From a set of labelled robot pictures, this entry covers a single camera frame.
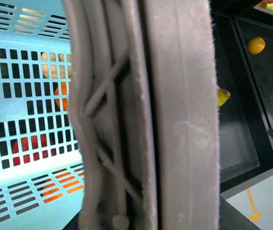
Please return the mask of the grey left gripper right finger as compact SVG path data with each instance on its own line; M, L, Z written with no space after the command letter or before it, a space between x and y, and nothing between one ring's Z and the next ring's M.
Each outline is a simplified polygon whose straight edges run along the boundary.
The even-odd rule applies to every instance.
M210 4L206 0L147 0L144 8L160 228L216 230L220 164Z

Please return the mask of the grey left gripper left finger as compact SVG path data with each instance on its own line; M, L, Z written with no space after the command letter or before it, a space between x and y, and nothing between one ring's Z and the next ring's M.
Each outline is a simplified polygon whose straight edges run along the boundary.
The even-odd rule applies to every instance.
M136 0L65 0L68 113L85 172L81 230L156 230L157 179Z

